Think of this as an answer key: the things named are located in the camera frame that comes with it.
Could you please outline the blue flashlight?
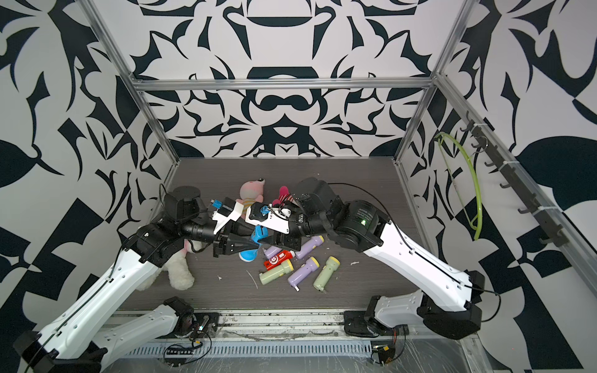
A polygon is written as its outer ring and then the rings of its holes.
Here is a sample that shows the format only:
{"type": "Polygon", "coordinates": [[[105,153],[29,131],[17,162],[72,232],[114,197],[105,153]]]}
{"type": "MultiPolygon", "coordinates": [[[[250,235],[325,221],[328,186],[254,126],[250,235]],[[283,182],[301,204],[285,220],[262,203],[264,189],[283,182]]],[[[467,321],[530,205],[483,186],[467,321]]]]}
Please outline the blue flashlight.
{"type": "Polygon", "coordinates": [[[261,248],[261,240],[269,236],[269,231],[266,227],[258,225],[253,230],[250,236],[250,242],[253,244],[252,250],[244,250],[239,253],[239,258],[243,262],[253,262],[257,258],[259,248],[261,248]]]}

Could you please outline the purple flashlight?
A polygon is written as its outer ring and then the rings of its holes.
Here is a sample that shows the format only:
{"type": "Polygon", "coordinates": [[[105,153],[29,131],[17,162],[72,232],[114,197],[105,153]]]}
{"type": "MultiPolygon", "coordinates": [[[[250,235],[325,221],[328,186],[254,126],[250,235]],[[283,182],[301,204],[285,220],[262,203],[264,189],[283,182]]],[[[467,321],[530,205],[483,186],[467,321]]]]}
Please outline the purple flashlight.
{"type": "Polygon", "coordinates": [[[272,257],[276,256],[281,251],[282,249],[277,246],[270,246],[268,249],[264,250],[264,255],[267,260],[270,260],[272,257]]]}
{"type": "Polygon", "coordinates": [[[297,292],[299,292],[299,284],[303,282],[309,275],[316,272],[319,268],[319,262],[316,258],[311,256],[298,270],[294,271],[289,276],[289,285],[297,292]]]}
{"type": "Polygon", "coordinates": [[[295,253],[295,258],[297,260],[302,260],[306,258],[309,254],[311,254],[313,250],[315,250],[315,248],[321,246],[324,242],[325,239],[323,238],[323,236],[311,237],[307,242],[301,245],[300,250],[295,253]]]}

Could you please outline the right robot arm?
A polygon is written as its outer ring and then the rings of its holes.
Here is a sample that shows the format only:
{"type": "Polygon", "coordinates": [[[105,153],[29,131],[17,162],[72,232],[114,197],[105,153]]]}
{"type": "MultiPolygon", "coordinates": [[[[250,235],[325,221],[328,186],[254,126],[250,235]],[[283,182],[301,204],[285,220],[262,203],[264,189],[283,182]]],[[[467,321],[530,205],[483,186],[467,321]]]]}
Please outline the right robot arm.
{"type": "Polygon", "coordinates": [[[408,295],[372,297],[364,321],[374,331],[422,324],[452,340],[480,331],[481,273],[450,267],[398,228],[379,204],[344,202],[323,180],[302,180],[292,198],[297,207],[289,219],[291,236],[324,234],[342,248],[391,267],[418,287],[408,295]]]}

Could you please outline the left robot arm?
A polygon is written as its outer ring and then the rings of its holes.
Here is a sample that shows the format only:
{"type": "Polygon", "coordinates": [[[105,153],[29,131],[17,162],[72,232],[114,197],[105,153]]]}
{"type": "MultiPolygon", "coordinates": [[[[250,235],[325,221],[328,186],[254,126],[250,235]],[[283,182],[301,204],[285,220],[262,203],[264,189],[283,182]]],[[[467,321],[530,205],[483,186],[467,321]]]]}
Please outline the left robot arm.
{"type": "Polygon", "coordinates": [[[194,309],[172,297],[151,312],[100,332],[104,323],[145,281],[184,248],[204,242],[218,255],[253,250],[255,226],[243,217],[243,204],[215,200],[208,211],[201,192],[181,186],[160,194],[159,214],[126,239],[105,274],[71,307],[41,331],[18,337],[14,349],[28,372],[101,372],[128,352],[168,334],[194,334],[194,309]]]}

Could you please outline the red flashlight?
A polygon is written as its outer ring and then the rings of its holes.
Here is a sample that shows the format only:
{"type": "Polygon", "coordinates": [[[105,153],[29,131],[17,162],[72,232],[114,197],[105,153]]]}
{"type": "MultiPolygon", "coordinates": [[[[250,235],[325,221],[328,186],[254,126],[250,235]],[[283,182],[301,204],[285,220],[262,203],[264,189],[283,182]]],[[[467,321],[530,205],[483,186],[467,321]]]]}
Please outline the red flashlight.
{"type": "Polygon", "coordinates": [[[264,262],[265,269],[271,270],[271,269],[277,267],[278,265],[280,265],[282,262],[284,262],[286,260],[290,260],[294,257],[295,257],[294,251],[283,250],[283,251],[275,254],[274,256],[272,256],[272,258],[270,258],[264,262]]]}

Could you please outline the light green flashlight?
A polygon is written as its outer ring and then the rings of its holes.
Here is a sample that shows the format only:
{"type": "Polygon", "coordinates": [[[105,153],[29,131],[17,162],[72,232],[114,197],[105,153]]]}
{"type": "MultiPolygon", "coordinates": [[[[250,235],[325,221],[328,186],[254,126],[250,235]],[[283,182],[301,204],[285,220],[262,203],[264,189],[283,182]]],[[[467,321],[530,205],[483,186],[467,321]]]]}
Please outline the light green flashlight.
{"type": "Polygon", "coordinates": [[[326,264],[324,265],[321,272],[318,274],[317,278],[313,283],[313,287],[318,292],[325,292],[325,287],[332,278],[332,275],[338,270],[340,267],[340,261],[334,257],[329,256],[326,260],[326,264]]]}
{"type": "Polygon", "coordinates": [[[292,265],[292,261],[285,260],[278,264],[277,267],[274,267],[270,270],[267,270],[264,273],[259,275],[260,282],[262,285],[266,285],[271,283],[272,281],[285,276],[286,274],[290,274],[294,271],[294,267],[292,265]]]}

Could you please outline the light green flashlight left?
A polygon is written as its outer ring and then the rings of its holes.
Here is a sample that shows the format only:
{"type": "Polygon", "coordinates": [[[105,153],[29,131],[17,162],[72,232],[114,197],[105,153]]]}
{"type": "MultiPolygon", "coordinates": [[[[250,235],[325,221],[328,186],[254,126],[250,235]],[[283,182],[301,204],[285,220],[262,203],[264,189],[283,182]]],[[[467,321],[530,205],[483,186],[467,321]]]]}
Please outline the light green flashlight left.
{"type": "Polygon", "coordinates": [[[285,276],[286,274],[290,274],[294,271],[294,267],[292,265],[292,261],[285,260],[278,264],[277,267],[274,267],[270,270],[267,270],[264,273],[259,275],[260,282],[262,285],[266,285],[271,283],[272,281],[285,276]]]}

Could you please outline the white plush yellow glasses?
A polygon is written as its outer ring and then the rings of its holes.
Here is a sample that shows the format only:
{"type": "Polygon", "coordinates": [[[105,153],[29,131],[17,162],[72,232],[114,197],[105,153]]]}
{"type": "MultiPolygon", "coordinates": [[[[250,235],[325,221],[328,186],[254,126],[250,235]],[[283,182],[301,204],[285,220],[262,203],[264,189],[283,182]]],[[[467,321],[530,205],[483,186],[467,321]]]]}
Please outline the white plush yellow glasses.
{"type": "Polygon", "coordinates": [[[271,205],[275,208],[294,207],[297,203],[287,186],[281,186],[278,191],[278,197],[274,199],[271,205]]]}

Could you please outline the pink plush striped shirt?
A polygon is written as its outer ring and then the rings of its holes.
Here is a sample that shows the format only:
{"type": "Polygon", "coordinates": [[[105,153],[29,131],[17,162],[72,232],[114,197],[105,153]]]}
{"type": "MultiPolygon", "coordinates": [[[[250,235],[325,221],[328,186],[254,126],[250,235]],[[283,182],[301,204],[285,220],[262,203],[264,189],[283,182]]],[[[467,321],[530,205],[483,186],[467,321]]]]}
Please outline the pink plush striped shirt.
{"type": "Polygon", "coordinates": [[[260,178],[258,180],[245,182],[239,191],[239,199],[236,201],[241,203],[245,208],[248,208],[254,203],[264,202],[264,185],[265,179],[260,178]]]}

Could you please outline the white teddy bear pink shirt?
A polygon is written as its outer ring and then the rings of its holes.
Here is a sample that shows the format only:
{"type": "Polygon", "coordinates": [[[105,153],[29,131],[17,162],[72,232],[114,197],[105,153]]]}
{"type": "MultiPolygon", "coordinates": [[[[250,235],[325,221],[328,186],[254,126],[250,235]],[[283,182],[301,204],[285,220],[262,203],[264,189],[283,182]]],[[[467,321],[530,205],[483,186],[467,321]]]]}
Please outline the white teddy bear pink shirt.
{"type": "Polygon", "coordinates": [[[144,291],[150,288],[161,273],[168,274],[169,283],[172,288],[178,291],[190,289],[195,282],[194,276],[189,270],[186,256],[195,253],[194,249],[203,249],[201,242],[185,239],[183,249],[171,256],[171,258],[137,288],[137,291],[144,291]]]}

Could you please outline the black connector box left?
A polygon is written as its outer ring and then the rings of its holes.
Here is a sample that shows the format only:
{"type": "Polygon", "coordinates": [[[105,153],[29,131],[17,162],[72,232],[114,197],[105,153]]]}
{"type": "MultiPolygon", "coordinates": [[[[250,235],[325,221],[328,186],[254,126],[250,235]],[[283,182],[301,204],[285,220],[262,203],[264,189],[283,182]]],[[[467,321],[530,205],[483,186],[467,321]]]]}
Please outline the black connector box left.
{"type": "Polygon", "coordinates": [[[197,348],[172,344],[165,348],[162,359],[164,362],[169,362],[175,365],[183,364],[194,358],[195,351],[197,351],[197,348]]]}

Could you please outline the black connector box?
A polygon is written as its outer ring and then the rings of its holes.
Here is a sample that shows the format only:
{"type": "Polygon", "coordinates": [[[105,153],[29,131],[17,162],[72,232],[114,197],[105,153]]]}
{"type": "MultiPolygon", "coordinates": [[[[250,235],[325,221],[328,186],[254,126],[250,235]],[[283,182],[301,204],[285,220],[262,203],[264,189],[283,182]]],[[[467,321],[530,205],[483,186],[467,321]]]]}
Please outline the black connector box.
{"type": "Polygon", "coordinates": [[[370,359],[374,364],[384,366],[391,363],[396,356],[394,345],[373,345],[370,359]]]}
{"type": "Polygon", "coordinates": [[[164,362],[169,362],[175,365],[183,364],[194,358],[195,351],[197,351],[197,348],[172,344],[165,348],[162,359],[164,362]]]}

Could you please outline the black connector box right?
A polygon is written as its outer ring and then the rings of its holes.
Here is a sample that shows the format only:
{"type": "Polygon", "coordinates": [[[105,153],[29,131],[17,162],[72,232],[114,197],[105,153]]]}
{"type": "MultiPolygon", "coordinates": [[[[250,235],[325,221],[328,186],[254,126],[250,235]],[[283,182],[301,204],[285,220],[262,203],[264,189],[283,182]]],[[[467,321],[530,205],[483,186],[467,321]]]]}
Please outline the black connector box right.
{"type": "Polygon", "coordinates": [[[374,364],[384,366],[391,363],[396,356],[394,345],[373,345],[370,359],[374,364]]]}

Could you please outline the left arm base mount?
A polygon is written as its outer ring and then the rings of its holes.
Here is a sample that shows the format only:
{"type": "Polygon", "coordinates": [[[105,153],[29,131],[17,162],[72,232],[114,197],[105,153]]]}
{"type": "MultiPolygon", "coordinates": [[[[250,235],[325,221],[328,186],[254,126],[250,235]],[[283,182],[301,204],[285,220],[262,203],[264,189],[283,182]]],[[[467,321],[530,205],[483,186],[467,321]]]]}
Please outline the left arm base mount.
{"type": "Polygon", "coordinates": [[[163,304],[174,311],[177,323],[168,334],[161,336],[161,339],[191,339],[199,338],[201,334],[214,337],[219,329],[219,312],[195,311],[190,304],[178,297],[169,298],[163,304]]]}

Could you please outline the black hook rail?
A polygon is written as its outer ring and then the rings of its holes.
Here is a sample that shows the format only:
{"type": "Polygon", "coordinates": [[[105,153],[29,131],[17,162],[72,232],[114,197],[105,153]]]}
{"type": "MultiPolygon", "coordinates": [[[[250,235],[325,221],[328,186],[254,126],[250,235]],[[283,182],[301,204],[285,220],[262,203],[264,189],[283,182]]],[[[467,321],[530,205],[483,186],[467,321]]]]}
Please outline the black hook rail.
{"type": "Polygon", "coordinates": [[[505,180],[500,187],[511,189],[523,203],[519,214],[530,214],[542,228],[546,239],[541,239],[543,245],[554,244],[560,248],[572,242],[561,217],[560,209],[539,190],[539,185],[533,180],[522,166],[522,163],[505,147],[491,126],[471,115],[465,114],[466,127],[462,130],[472,135],[477,143],[474,148],[483,152],[489,158],[485,166],[500,173],[505,180]]]}

